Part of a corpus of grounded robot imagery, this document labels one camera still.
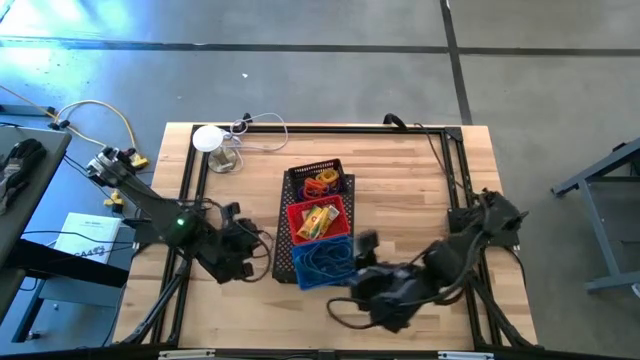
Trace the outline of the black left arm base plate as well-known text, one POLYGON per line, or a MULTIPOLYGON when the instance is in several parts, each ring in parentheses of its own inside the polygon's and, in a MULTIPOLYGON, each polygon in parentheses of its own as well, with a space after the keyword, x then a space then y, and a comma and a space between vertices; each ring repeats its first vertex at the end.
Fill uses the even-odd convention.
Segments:
POLYGON ((135 241, 144 244, 162 243, 170 247, 184 246, 195 234, 194 222, 174 219, 154 222, 150 219, 127 218, 124 224, 135 230, 135 241))

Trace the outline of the black side table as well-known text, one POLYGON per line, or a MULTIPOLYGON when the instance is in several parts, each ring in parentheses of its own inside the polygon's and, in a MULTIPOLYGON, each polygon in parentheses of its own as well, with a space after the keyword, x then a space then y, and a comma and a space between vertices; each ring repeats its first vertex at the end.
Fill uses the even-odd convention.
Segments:
POLYGON ((122 268, 77 257, 22 238, 63 160, 71 136, 42 129, 0 127, 0 155, 9 153, 14 145, 30 139, 42 144, 44 159, 27 179, 28 186, 18 195, 17 201, 0 215, 0 324, 24 278, 32 277, 38 281, 32 291, 32 301, 12 337, 14 343, 22 343, 28 338, 44 302, 40 294, 49 278, 66 277, 110 287, 121 287, 127 280, 127 272, 122 268))

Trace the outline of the black plastic basket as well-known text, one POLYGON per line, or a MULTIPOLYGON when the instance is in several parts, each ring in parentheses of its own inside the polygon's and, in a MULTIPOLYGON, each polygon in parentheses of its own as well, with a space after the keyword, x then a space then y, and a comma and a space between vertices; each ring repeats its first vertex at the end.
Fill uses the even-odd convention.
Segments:
MULTIPOLYGON (((348 178, 343 171, 341 161, 339 159, 330 159, 330 160, 325 160, 325 161, 320 161, 316 163, 289 168, 287 170, 288 178, 292 188, 293 197, 297 202, 302 202, 297 197, 297 191, 301 186, 304 186, 305 180, 307 178, 316 179, 316 176, 326 169, 334 169, 339 173, 339 175, 344 176, 347 189, 343 194, 348 192, 349 190, 348 178)), ((327 197, 331 195, 338 195, 338 194, 330 193, 329 191, 327 191, 324 193, 323 197, 327 197)))

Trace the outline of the white mushroom lamp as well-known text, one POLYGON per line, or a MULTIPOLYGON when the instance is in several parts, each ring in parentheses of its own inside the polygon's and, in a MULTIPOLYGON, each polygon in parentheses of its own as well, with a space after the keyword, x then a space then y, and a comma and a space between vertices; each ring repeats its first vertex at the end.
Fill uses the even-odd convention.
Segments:
POLYGON ((193 146, 208 156, 208 166, 215 173, 229 173, 237 164, 236 153, 225 145, 227 132, 215 125, 199 127, 192 137, 193 146))

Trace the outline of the black work gloves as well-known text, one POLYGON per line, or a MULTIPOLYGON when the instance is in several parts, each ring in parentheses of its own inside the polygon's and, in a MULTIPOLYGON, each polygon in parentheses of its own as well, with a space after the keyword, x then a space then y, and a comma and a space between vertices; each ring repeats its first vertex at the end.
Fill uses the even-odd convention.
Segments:
POLYGON ((16 143, 0 161, 0 216, 29 185, 28 177, 45 158, 46 148, 34 138, 16 143))

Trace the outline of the red plastic basket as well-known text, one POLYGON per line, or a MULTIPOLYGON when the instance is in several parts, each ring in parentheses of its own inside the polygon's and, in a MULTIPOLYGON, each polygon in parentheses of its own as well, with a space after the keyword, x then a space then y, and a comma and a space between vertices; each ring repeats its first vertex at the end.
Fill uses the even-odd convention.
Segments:
POLYGON ((346 215, 346 210, 342 197, 339 195, 332 195, 320 199, 310 200, 302 203, 296 203, 287 207, 287 219, 289 221, 289 228, 291 232, 291 241, 294 245, 301 245, 304 243, 324 240, 335 236, 348 235, 351 232, 351 226, 346 215), (326 207, 333 205, 340 211, 340 215, 332 222, 323 237, 316 238, 314 240, 305 240, 296 233, 303 224, 304 216, 303 212, 310 210, 314 205, 318 207, 326 207))

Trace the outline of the blue rubber band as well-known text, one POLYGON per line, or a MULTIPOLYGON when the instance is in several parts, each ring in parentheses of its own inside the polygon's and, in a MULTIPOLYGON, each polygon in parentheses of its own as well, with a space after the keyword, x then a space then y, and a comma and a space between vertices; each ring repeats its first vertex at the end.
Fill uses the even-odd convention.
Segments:
POLYGON ((352 250, 349 245, 343 243, 332 243, 327 245, 318 245, 313 250, 309 251, 304 259, 306 262, 310 264, 317 265, 320 262, 327 262, 328 256, 330 254, 341 254, 341 253, 350 253, 352 255, 352 250))
POLYGON ((326 273, 333 277, 343 277, 353 273, 354 260, 350 253, 335 253, 328 256, 326 273))
POLYGON ((300 261, 301 272, 309 283, 328 282, 346 273, 345 268, 336 261, 328 258, 307 259, 300 261))
POLYGON ((309 282, 323 282, 331 278, 332 262, 321 250, 310 250, 300 255, 297 261, 309 282))
POLYGON ((323 248, 318 261, 320 271, 327 276, 339 277, 354 270, 352 250, 348 245, 338 244, 323 248))

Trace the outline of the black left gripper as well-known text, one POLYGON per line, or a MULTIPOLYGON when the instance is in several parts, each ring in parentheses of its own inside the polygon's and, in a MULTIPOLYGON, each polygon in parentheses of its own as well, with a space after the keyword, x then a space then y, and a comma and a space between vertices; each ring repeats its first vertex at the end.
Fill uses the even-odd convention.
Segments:
POLYGON ((232 280, 250 280, 254 268, 249 260, 254 257, 254 251, 262 246, 256 225, 247 218, 235 220, 239 214, 238 202, 220 208, 223 229, 213 272, 220 284, 232 280))

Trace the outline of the silver metal bracket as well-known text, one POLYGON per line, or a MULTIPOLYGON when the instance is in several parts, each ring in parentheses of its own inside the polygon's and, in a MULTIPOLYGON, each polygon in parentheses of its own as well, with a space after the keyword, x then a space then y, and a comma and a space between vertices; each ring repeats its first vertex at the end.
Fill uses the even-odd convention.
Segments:
POLYGON ((216 356, 209 349, 175 349, 161 351, 157 360, 216 360, 216 356))
POLYGON ((469 351, 439 351, 438 360, 495 360, 493 353, 469 351))

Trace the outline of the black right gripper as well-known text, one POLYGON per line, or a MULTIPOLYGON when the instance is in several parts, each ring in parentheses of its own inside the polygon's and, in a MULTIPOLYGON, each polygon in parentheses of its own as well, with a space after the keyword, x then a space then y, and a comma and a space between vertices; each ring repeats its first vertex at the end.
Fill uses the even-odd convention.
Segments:
POLYGON ((433 295, 433 285, 418 266, 376 265, 378 246, 376 230, 364 231, 354 239, 355 267, 362 270, 350 283, 350 296, 360 310, 369 313, 372 323, 398 333, 409 326, 420 308, 415 302, 433 295))

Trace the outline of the blue plastic basket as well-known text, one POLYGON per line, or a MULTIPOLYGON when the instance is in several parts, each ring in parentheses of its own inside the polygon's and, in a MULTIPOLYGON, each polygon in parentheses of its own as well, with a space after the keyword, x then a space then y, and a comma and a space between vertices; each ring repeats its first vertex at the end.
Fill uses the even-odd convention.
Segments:
POLYGON ((354 255, 353 238, 349 236, 338 236, 338 237, 328 238, 324 240, 309 242, 303 245, 295 246, 292 249, 292 256, 293 256, 293 263, 294 263, 294 268, 296 273, 297 284, 301 290, 310 290, 313 288, 323 287, 323 286, 343 286, 347 283, 349 279, 355 276, 356 267, 355 267, 355 261, 354 261, 354 271, 350 275, 339 277, 337 279, 329 280, 328 282, 321 282, 321 283, 309 283, 306 281, 306 279, 304 278, 304 275, 301 272, 301 266, 298 264, 297 258, 300 255, 310 250, 313 250, 318 245, 327 245, 332 243, 343 243, 343 244, 349 245, 351 247, 352 256, 354 260, 355 255, 354 255))

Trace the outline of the white booklet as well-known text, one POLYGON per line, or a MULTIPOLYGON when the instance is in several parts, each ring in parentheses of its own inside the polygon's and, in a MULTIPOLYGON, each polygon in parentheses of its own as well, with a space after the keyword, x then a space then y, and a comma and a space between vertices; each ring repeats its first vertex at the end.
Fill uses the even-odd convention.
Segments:
POLYGON ((106 264, 120 225, 115 217, 69 213, 54 249, 106 264))

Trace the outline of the black perforated metal shelf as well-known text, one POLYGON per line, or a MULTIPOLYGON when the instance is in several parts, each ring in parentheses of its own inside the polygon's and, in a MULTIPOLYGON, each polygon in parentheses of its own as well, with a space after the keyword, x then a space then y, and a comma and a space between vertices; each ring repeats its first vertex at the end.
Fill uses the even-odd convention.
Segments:
MULTIPOLYGON (((342 201, 346 212, 347 223, 350 230, 348 235, 354 234, 355 215, 355 176, 346 175, 347 192, 342 194, 342 201)), ((275 246, 273 252, 272 277, 279 283, 296 284, 296 273, 293 263, 292 249, 294 247, 291 239, 289 221, 287 219, 286 208, 297 200, 297 193, 294 191, 289 175, 283 174, 281 185, 281 199, 279 207, 279 217, 275 246)))

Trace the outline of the grey metal table frame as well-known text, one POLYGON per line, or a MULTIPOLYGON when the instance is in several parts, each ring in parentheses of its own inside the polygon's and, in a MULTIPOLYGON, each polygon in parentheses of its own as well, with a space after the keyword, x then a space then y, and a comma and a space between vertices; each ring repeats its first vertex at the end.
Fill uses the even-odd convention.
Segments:
POLYGON ((584 284, 587 292, 631 287, 640 297, 640 269, 625 271, 616 259, 624 246, 640 246, 640 137, 551 188, 561 198, 577 190, 586 206, 608 271, 584 284))

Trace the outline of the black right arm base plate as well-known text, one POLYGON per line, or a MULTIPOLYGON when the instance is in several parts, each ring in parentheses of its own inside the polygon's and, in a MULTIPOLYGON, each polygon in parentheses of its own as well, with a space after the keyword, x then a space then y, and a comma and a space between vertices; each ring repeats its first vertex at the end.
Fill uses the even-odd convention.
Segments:
MULTIPOLYGON (((448 210, 448 224, 451 233, 458 233, 469 226, 476 216, 470 209, 458 208, 448 210)), ((494 247, 514 247, 520 244, 518 235, 514 232, 502 233, 492 238, 488 245, 494 247)))

